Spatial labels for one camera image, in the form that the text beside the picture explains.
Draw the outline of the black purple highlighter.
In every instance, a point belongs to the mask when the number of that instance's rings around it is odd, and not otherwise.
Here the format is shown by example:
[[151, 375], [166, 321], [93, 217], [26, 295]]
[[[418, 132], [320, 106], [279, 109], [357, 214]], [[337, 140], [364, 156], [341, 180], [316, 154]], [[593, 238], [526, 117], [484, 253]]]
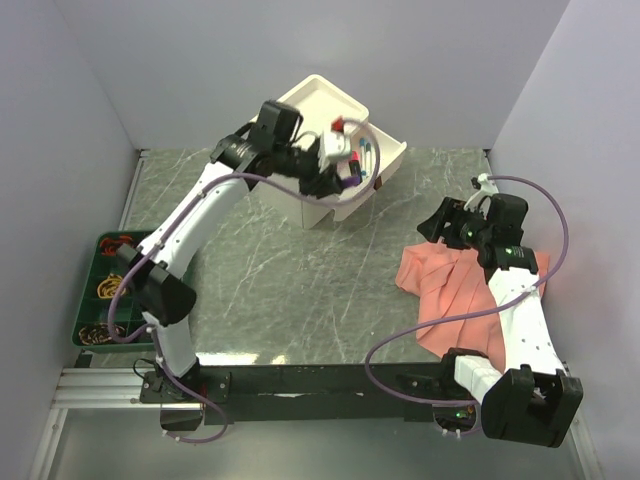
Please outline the black purple highlighter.
[[352, 175], [340, 179], [340, 185], [343, 190], [355, 188], [359, 186], [361, 182], [362, 178], [360, 175]]

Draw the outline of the green cap white marker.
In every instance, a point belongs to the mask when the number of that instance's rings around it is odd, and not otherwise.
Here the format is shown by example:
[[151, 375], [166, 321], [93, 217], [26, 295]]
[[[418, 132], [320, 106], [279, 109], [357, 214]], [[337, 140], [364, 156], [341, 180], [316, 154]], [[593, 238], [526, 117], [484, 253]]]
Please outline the green cap white marker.
[[373, 151], [372, 145], [367, 142], [364, 147], [364, 160], [365, 160], [365, 170], [368, 174], [371, 174], [373, 171]]

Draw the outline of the white top drawer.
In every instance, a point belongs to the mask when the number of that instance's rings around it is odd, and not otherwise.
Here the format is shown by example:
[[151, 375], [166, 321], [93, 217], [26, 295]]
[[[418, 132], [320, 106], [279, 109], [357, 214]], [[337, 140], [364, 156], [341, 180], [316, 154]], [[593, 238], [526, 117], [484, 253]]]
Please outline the white top drawer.
[[[374, 163], [379, 163], [378, 175], [376, 177], [374, 188], [367, 192], [366, 195], [361, 197], [359, 200], [353, 202], [350, 201], [347, 205], [338, 207], [338, 208], [327, 208], [326, 206], [318, 206], [312, 205], [307, 202], [303, 202], [301, 204], [301, 226], [304, 229], [310, 229], [316, 224], [318, 224], [324, 217], [328, 214], [333, 214], [333, 219], [337, 222], [344, 221], [347, 217], [353, 214], [359, 207], [363, 206], [365, 201], [372, 197], [375, 193], [376, 188], [381, 188], [382, 185], [388, 181], [391, 176], [398, 170], [401, 166], [403, 156], [407, 150], [407, 143], [400, 142], [388, 135], [386, 132], [382, 131], [378, 127], [373, 124], [369, 124], [368, 127], [374, 134], [380, 150], [380, 159], [377, 159], [375, 155], [375, 149], [372, 147], [373, 151], [373, 168]], [[352, 146], [358, 152], [359, 155], [359, 139], [364, 137], [365, 135], [362, 130], [358, 130], [352, 136]], [[372, 178], [372, 173], [367, 174], [367, 176], [363, 179], [362, 185], [359, 185], [353, 189], [346, 190], [339, 197], [329, 197], [329, 200], [344, 200], [350, 199], [356, 193], [364, 188], [364, 185], [370, 181]]]

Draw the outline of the black pink highlighter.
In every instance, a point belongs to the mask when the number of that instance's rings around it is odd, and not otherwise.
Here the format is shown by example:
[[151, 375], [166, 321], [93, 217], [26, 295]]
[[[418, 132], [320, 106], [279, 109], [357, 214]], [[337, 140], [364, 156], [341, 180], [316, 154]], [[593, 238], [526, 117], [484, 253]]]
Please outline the black pink highlighter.
[[349, 171], [351, 176], [356, 176], [361, 174], [359, 155], [356, 151], [352, 152], [351, 158], [348, 162], [348, 166], [349, 166]]

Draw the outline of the blue cap white marker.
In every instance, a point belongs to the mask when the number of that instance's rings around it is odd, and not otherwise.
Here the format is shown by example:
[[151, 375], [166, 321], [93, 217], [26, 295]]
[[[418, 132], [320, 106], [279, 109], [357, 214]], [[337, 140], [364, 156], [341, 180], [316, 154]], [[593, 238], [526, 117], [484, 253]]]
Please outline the blue cap white marker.
[[368, 166], [367, 166], [367, 155], [368, 155], [368, 142], [364, 137], [359, 139], [359, 163], [360, 163], [360, 171], [361, 177], [365, 178], [368, 174]]

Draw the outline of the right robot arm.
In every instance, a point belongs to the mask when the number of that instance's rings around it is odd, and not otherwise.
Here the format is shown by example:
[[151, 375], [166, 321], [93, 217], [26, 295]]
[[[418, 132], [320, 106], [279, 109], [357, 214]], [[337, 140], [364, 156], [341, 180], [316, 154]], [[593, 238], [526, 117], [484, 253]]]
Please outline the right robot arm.
[[429, 242], [473, 249], [499, 307], [505, 370], [470, 350], [453, 349], [438, 374], [441, 392], [460, 398], [467, 391], [480, 405], [483, 433], [492, 439], [557, 448], [583, 399], [579, 379], [569, 376], [556, 354], [536, 283], [539, 265], [521, 244], [527, 202], [493, 194], [486, 212], [445, 198], [418, 225]]

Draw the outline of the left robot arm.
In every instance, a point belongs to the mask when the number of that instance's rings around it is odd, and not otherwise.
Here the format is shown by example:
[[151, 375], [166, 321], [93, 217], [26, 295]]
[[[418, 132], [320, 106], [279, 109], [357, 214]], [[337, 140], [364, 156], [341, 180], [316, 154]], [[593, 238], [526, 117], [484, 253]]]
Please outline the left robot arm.
[[303, 120], [294, 107], [264, 102], [256, 120], [217, 143], [195, 185], [168, 218], [138, 246], [117, 251], [125, 269], [123, 285], [142, 307], [157, 344], [157, 361], [169, 372], [164, 389], [176, 401], [193, 399], [200, 388], [188, 325], [197, 295], [183, 277], [219, 222], [260, 183], [316, 204], [351, 185], [337, 167], [351, 157], [344, 119], [333, 120], [308, 148], [295, 143]]

